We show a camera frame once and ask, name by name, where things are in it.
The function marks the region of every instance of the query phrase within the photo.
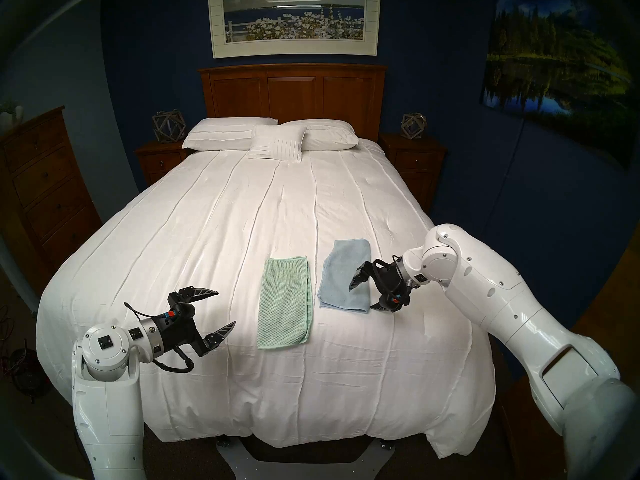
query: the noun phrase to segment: white flowers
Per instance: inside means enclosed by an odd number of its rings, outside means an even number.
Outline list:
[[[354,39],[364,37],[364,18],[343,18],[340,11],[334,17],[332,7],[323,8],[320,13],[305,11],[302,16],[283,13],[276,20],[258,18],[247,24],[246,40],[261,39]]]

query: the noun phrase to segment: dark blue wall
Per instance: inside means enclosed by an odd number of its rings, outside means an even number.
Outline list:
[[[145,184],[133,151],[154,139],[151,116],[182,111],[192,127],[206,117],[197,69],[249,63],[388,65],[381,130],[398,131],[403,113],[438,113],[439,34],[433,0],[381,0],[377,56],[265,55],[214,59],[207,0],[102,0],[102,48],[120,136],[138,187]]]
[[[381,0],[378,55],[215,60],[207,0],[102,0],[102,46],[120,135],[153,138],[151,115],[205,117],[196,70],[220,65],[388,65],[382,131],[420,111],[449,154],[431,210],[517,265],[543,305],[571,327],[604,285],[640,218],[640,168],[625,171],[573,141],[478,103],[492,0]],[[512,365],[519,373],[517,365]]]

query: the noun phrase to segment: light blue towel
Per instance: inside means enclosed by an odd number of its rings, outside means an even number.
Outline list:
[[[349,290],[351,279],[365,261],[371,261],[367,239],[333,242],[333,250],[322,265],[322,281],[317,293],[321,307],[369,312],[369,282]]]

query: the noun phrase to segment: geometric lantern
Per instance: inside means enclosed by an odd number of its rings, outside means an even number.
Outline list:
[[[420,139],[424,129],[427,128],[427,120],[420,113],[405,113],[402,115],[400,135],[407,139]]]
[[[184,129],[187,124],[184,123],[183,114],[178,110],[159,111],[151,117],[151,120],[155,138],[161,143],[175,143],[184,139]]]

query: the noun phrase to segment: framed picture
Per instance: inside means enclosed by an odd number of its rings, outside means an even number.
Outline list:
[[[209,0],[214,58],[375,55],[380,0]]]
[[[623,167],[638,90],[610,20],[586,0],[496,0],[480,103],[609,154]]]

